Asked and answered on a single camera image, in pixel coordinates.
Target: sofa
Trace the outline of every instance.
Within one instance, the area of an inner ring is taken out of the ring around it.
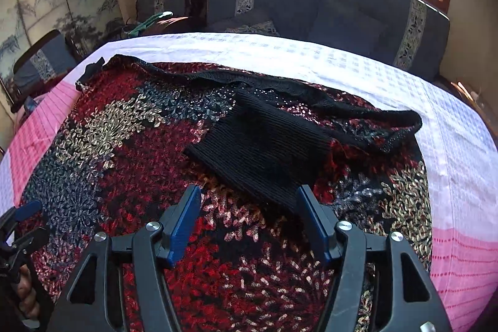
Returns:
[[[429,82],[450,22],[420,0],[208,0],[209,31],[259,33],[343,49]]]

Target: pink bedsheet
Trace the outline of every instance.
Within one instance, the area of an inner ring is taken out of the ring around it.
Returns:
[[[296,44],[308,55],[295,58]],[[275,55],[272,47],[278,49]],[[419,78],[320,45],[233,34],[107,44],[48,93],[19,129],[0,165],[0,213],[21,201],[32,171],[79,97],[74,83],[85,66],[116,53],[148,62],[205,61],[300,78],[355,93],[380,108],[419,112],[423,127],[417,141],[427,166],[433,219],[431,278],[455,331],[467,331],[480,315],[498,287],[498,154],[484,124],[467,106]]]

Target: finger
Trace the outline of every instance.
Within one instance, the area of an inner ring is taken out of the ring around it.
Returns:
[[[38,319],[39,315],[40,315],[40,305],[38,303],[35,303],[33,309],[26,314],[26,316],[31,320]]]
[[[19,304],[19,309],[24,313],[29,313],[36,304],[36,291],[32,289],[29,295]]]
[[[31,272],[29,271],[28,269],[28,266],[27,265],[23,265],[21,266],[21,269],[19,269],[19,272],[22,274],[22,275],[25,275],[28,277],[29,281],[31,282]]]
[[[24,300],[29,292],[31,291],[31,282],[29,281],[29,277],[21,274],[21,280],[19,284],[13,285],[14,291],[17,293],[21,300]]]

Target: clothing pile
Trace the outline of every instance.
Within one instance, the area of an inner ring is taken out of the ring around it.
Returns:
[[[314,258],[295,203],[300,185],[367,232],[402,232],[429,270],[425,166],[412,111],[381,111],[337,89],[207,63],[116,55],[87,69],[82,95],[22,196],[50,227],[33,254],[57,299],[98,230],[136,232],[202,189],[184,257],[164,270],[183,331],[312,331],[334,271]],[[357,330],[374,273],[365,269]],[[131,330],[143,330],[131,265]]]

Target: pillow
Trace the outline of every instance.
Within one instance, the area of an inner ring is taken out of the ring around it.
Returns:
[[[368,57],[386,28],[356,5],[322,0],[308,41]]]
[[[220,20],[207,27],[208,32],[225,33],[226,29],[235,29],[241,26],[253,26],[259,23],[268,22],[271,18],[261,9],[252,9],[230,19]]]
[[[239,34],[261,34],[261,35],[271,35],[273,37],[280,37],[273,22],[268,20],[263,23],[256,23],[255,25],[242,25],[240,27],[228,28],[225,33],[239,33]]]

